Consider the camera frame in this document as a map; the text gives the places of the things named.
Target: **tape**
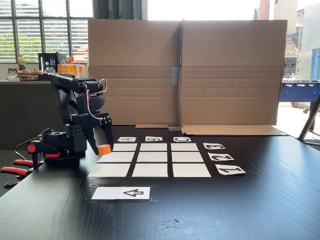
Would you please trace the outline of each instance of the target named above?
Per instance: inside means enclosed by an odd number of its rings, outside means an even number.
[[[172,86],[178,86],[180,67],[172,68]]]

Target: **tree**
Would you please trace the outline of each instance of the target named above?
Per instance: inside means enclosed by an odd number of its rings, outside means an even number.
[[[13,32],[13,29],[10,28],[6,33],[0,35],[0,53],[3,53],[1,56],[8,56],[7,59],[15,61],[16,57],[12,56],[15,52],[15,46],[12,42]],[[26,61],[34,61],[35,58],[38,58],[38,52],[41,49],[41,38],[19,34],[19,49]]]
[[[253,13],[253,16],[252,16],[252,20],[258,20],[258,11],[259,11],[259,8],[254,8],[254,13]]]

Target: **building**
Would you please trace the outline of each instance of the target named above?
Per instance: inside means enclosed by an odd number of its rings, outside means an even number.
[[[274,20],[287,20],[288,27],[286,34],[296,33],[298,0],[275,0],[274,1]]]
[[[320,3],[303,10],[299,80],[320,80]]]
[[[296,72],[297,66],[297,49],[299,33],[287,35],[285,39],[285,58],[284,58],[284,76],[291,76]]]

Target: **robotic arm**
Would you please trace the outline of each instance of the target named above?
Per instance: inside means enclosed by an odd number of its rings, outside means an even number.
[[[108,112],[100,113],[99,109],[104,105],[103,83],[94,78],[70,78],[54,74],[51,76],[51,84],[58,98],[61,119],[66,124],[66,133],[85,136],[96,155],[101,154],[96,145],[93,128],[100,127],[113,149],[114,140],[111,131],[112,120]],[[77,113],[69,114],[68,108],[74,108]]]
[[[90,77],[71,78],[54,74],[51,76],[51,85],[57,97],[65,132],[48,128],[38,139],[28,142],[27,150],[32,154],[33,169],[38,168],[39,153],[43,153],[46,163],[78,161],[87,150],[87,142],[96,155],[110,153],[114,146],[112,120],[108,112],[99,111],[105,103],[103,83]],[[70,108],[77,113],[70,114]],[[94,136],[96,127],[103,130],[108,145],[97,146]]]

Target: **number label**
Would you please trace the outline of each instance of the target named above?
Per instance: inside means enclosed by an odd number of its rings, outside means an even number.
[[[206,149],[210,149],[210,150],[225,149],[225,147],[219,143],[204,143],[203,145]]]
[[[118,142],[135,142],[136,141],[136,137],[134,136],[121,136],[118,139]]]
[[[210,153],[208,152],[209,157],[213,161],[230,161],[234,160],[229,154],[223,154],[223,153]]]
[[[162,137],[160,137],[160,136],[146,136],[145,141],[146,142],[158,142],[158,141],[162,141]]]
[[[173,141],[175,141],[175,142],[191,142],[191,139],[190,139],[190,137],[175,136],[173,138]]]
[[[216,169],[222,175],[234,175],[234,174],[245,174],[246,172],[241,169],[239,166],[232,165],[219,165],[216,164]]]

